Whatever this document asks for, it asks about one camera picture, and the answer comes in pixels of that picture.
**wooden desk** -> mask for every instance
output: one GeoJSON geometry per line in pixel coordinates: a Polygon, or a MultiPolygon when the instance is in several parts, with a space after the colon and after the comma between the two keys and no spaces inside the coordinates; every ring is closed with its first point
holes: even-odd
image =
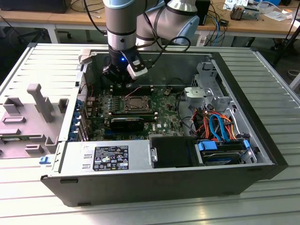
{"type": "MultiPolygon", "coordinates": [[[[277,22],[264,15],[260,15],[258,21],[234,21],[230,19],[230,11],[222,9],[222,3],[224,1],[225,0],[212,0],[212,4],[221,18],[229,21],[228,29],[226,31],[227,36],[285,38],[287,35],[291,26],[291,20],[277,22]]],[[[98,2],[99,0],[87,0],[87,4],[98,2]]],[[[297,7],[298,3],[298,1],[292,0],[290,7],[297,7]]],[[[94,10],[102,7],[103,3],[90,6],[89,9],[94,10]]],[[[80,1],[74,4],[73,8],[83,11],[83,6],[80,1]]],[[[56,32],[57,29],[95,30],[86,13],[76,12],[70,8],[65,14],[0,11],[0,15],[7,19],[12,26],[48,29],[52,43],[59,43],[58,34],[56,32]]],[[[92,13],[92,15],[94,22],[99,28],[105,30],[106,23],[104,9],[99,10],[99,13],[92,13]]],[[[7,26],[7,24],[0,19],[0,26],[7,26]]],[[[196,32],[196,34],[199,34],[197,45],[203,45],[206,37],[209,34],[212,34],[215,28],[216,27],[210,18],[207,19],[204,26],[199,26],[198,31],[196,32]]]]}

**black cable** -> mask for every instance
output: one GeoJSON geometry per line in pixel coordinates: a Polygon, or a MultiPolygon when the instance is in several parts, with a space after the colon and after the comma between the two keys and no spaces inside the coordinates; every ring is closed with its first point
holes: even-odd
{"type": "Polygon", "coordinates": [[[183,81],[182,79],[180,79],[180,78],[178,78],[178,77],[173,77],[173,78],[171,78],[171,79],[167,82],[167,84],[166,84],[165,86],[168,87],[168,86],[169,86],[169,83],[170,83],[171,81],[173,81],[173,80],[178,80],[178,81],[180,81],[181,83],[183,83],[186,87],[188,86],[186,83],[184,83],[184,81],[183,81]]]}
{"type": "MultiPolygon", "coordinates": [[[[74,2],[70,5],[71,9],[74,10],[74,11],[76,11],[76,12],[79,12],[79,13],[86,13],[87,11],[80,11],[80,10],[77,10],[77,9],[74,9],[74,8],[73,8],[73,5],[74,5],[75,3],[77,3],[77,2],[79,2],[79,1],[80,1],[80,0],[74,1],[74,2]]],[[[96,3],[96,4],[90,4],[90,5],[88,5],[88,7],[89,7],[89,6],[100,5],[101,3],[103,3],[103,1],[101,1],[100,3],[96,3]]],[[[94,10],[89,10],[89,11],[90,11],[90,12],[95,12],[95,11],[99,11],[99,10],[101,10],[101,9],[104,9],[104,7],[98,8],[98,9],[94,9],[94,10]]]]}
{"type": "MultiPolygon", "coordinates": [[[[218,14],[218,13],[216,13],[216,9],[215,9],[215,7],[210,3],[210,5],[211,5],[211,7],[213,8],[213,11],[211,11],[211,10],[208,10],[208,14],[213,18],[215,18],[216,19],[216,21],[219,23],[220,22],[220,15],[218,14]]],[[[214,34],[215,34],[215,32],[217,31],[217,28],[218,28],[218,26],[216,25],[216,24],[214,24],[215,26],[216,26],[216,28],[215,28],[215,30],[214,30],[214,32],[212,33],[212,35],[211,35],[211,37],[210,38],[207,38],[207,40],[208,40],[208,42],[204,45],[204,46],[207,46],[208,44],[210,44],[210,46],[211,46],[211,44],[217,39],[217,37],[215,37],[215,39],[213,39],[212,40],[212,38],[213,38],[213,36],[214,36],[214,34]]]]}
{"type": "Polygon", "coordinates": [[[181,92],[180,97],[179,97],[179,99],[178,99],[178,103],[177,103],[177,115],[178,115],[178,118],[179,118],[179,120],[182,122],[182,124],[183,124],[184,126],[186,126],[190,131],[193,132],[194,135],[196,135],[196,136],[198,137],[197,133],[196,133],[192,128],[190,128],[190,126],[189,126],[188,124],[186,124],[186,123],[183,121],[186,117],[184,117],[183,119],[180,117],[180,114],[179,114],[179,104],[180,104],[180,100],[181,100],[181,97],[182,97],[183,93],[184,93],[184,91],[181,92]]]}
{"type": "Polygon", "coordinates": [[[297,7],[296,14],[295,14],[295,18],[294,18],[294,20],[293,20],[293,22],[292,22],[292,25],[291,25],[291,27],[290,27],[290,30],[289,30],[289,32],[287,33],[286,37],[285,37],[285,41],[286,41],[287,38],[289,37],[289,35],[290,35],[290,33],[291,33],[291,30],[292,30],[292,28],[293,28],[293,26],[294,26],[295,20],[296,20],[297,15],[298,15],[299,8],[300,8],[300,2],[299,2],[299,5],[298,5],[298,7],[297,7]]]}
{"type": "Polygon", "coordinates": [[[6,21],[6,19],[4,19],[1,15],[0,15],[0,17],[23,39],[23,41],[25,41],[27,44],[29,44],[29,42],[25,38],[23,38],[22,35],[12,25],[10,25],[9,22],[6,21]]]}
{"type": "MultiPolygon", "coordinates": [[[[148,17],[148,15],[147,15],[146,13],[143,13],[143,16],[144,16],[144,18],[145,18],[146,23],[147,23],[151,28],[153,28],[153,27],[152,27],[152,24],[151,24],[151,21],[150,21],[150,19],[149,19],[149,17],[148,17]]],[[[148,44],[139,45],[139,46],[137,46],[136,48],[139,49],[139,48],[145,48],[145,47],[150,47],[150,46],[154,45],[154,44],[157,42],[157,40],[158,40],[158,35],[157,35],[157,33],[154,31],[154,29],[153,29],[152,33],[153,33],[153,35],[154,35],[154,41],[152,41],[151,43],[148,43],[148,44]]]]}
{"type": "Polygon", "coordinates": [[[154,30],[154,28],[153,28],[153,26],[152,26],[152,24],[151,24],[151,21],[150,21],[148,15],[147,15],[146,13],[143,13],[143,16],[144,16],[144,18],[145,18],[146,23],[149,25],[149,27],[150,27],[150,29],[151,29],[151,31],[152,31],[152,33],[153,33],[153,36],[154,36],[154,39],[155,39],[155,42],[154,42],[154,43],[156,43],[156,44],[160,47],[160,49],[163,49],[163,47],[162,47],[162,46],[160,45],[160,43],[158,42],[158,34],[155,32],[155,30],[154,30]]]}
{"type": "Polygon", "coordinates": [[[164,46],[164,48],[160,51],[160,53],[158,54],[158,56],[156,57],[156,59],[154,59],[154,61],[153,61],[153,63],[152,63],[152,65],[151,65],[151,67],[153,67],[154,66],[154,64],[159,60],[159,58],[161,57],[161,55],[164,53],[164,51],[165,51],[165,49],[174,41],[174,40],[176,40],[176,39],[180,39],[180,38],[182,38],[182,39],[185,39],[185,40],[187,40],[188,41],[188,46],[183,50],[183,52],[186,52],[189,48],[190,48],[190,46],[191,46],[191,41],[187,38],[187,37],[185,37],[185,36],[177,36],[177,37],[173,37],[165,46],[164,46]]]}
{"type": "Polygon", "coordinates": [[[96,28],[96,30],[98,30],[102,35],[105,35],[106,33],[103,32],[102,30],[100,30],[100,29],[97,27],[97,25],[95,24],[95,22],[93,21],[93,18],[92,18],[92,16],[90,15],[90,12],[89,12],[89,9],[88,9],[88,5],[86,4],[86,0],[83,0],[83,3],[84,3],[84,7],[85,7],[85,9],[86,9],[86,12],[87,12],[87,14],[88,14],[88,16],[89,16],[89,19],[90,19],[90,21],[92,22],[92,24],[94,25],[94,27],[96,28]]]}

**floor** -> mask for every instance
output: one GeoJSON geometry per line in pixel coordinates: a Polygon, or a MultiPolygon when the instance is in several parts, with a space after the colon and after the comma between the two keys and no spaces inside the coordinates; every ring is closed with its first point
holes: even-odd
{"type": "MultiPolygon", "coordinates": [[[[20,44],[17,39],[17,32],[20,34],[31,32],[31,28],[16,28],[16,31],[13,29],[6,28],[6,37],[0,38],[0,82],[2,82],[10,69],[17,62],[22,52],[26,48],[27,44],[20,44]]],[[[61,43],[72,43],[72,44],[84,44],[88,43],[86,40],[85,32],[83,30],[70,30],[72,38],[68,39],[66,34],[60,34],[61,43]]],[[[103,37],[97,31],[90,32],[92,43],[94,44],[107,44],[107,38],[103,37]]],[[[30,42],[33,37],[25,38],[30,42]]],[[[231,46],[233,37],[226,37],[223,45],[224,47],[231,46]]],[[[196,44],[197,37],[192,39],[192,44],[196,44]]],[[[50,43],[49,39],[38,40],[39,43],[50,43]]],[[[247,42],[247,39],[241,38],[238,42],[235,42],[236,47],[244,46],[247,42]]],[[[270,50],[274,45],[272,39],[270,38],[257,38],[252,44],[253,48],[256,48],[269,62],[274,59],[275,52],[270,50]]],[[[300,41],[297,41],[295,44],[295,49],[300,52],[300,41]]],[[[287,75],[287,71],[290,69],[300,70],[300,54],[299,55],[290,55],[287,54],[276,66],[277,72],[283,77],[283,79],[289,84],[292,81],[292,77],[287,75]]]]}

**table leg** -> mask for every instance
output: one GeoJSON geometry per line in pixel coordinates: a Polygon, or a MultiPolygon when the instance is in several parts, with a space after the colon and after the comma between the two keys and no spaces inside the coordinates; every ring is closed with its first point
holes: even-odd
{"type": "Polygon", "coordinates": [[[0,27],[0,38],[5,38],[6,37],[3,29],[4,29],[4,27],[0,27]]]}
{"type": "Polygon", "coordinates": [[[300,73],[295,77],[295,79],[290,84],[290,88],[295,90],[300,84],[300,73]]]}
{"type": "Polygon", "coordinates": [[[52,44],[59,44],[60,37],[58,36],[57,30],[55,28],[47,28],[50,40],[52,44]]]}
{"type": "Polygon", "coordinates": [[[89,31],[89,30],[85,30],[85,36],[86,36],[87,42],[92,42],[92,41],[93,41],[93,40],[90,38],[90,31],[89,31]]]}
{"type": "Polygon", "coordinates": [[[199,32],[199,37],[197,40],[197,45],[196,46],[204,46],[206,37],[210,34],[209,30],[201,30],[199,32]]]}

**side panel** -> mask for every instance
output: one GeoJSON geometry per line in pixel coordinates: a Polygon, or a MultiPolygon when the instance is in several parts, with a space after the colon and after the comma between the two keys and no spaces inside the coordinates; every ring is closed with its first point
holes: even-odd
{"type": "Polygon", "coordinates": [[[67,206],[238,195],[274,166],[189,172],[50,178],[41,181],[67,206]]]}

